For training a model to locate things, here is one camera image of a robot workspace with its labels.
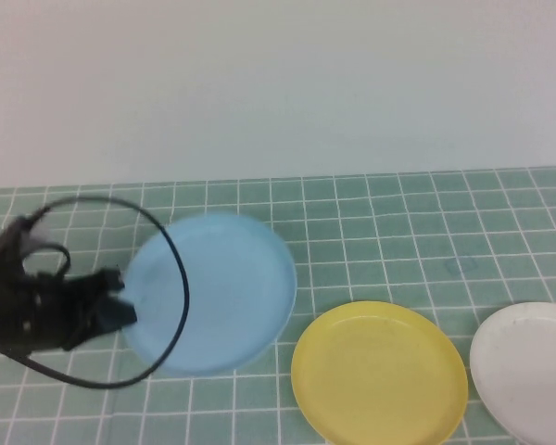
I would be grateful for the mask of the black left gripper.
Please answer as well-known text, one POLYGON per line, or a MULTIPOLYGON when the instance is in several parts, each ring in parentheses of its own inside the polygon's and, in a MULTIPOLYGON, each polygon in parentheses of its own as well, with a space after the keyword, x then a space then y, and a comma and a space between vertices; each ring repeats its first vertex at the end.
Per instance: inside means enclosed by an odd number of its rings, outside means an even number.
POLYGON ((134 306, 109 296, 123 288, 119 268, 0 283, 0 351, 72 350, 135 324, 134 306))

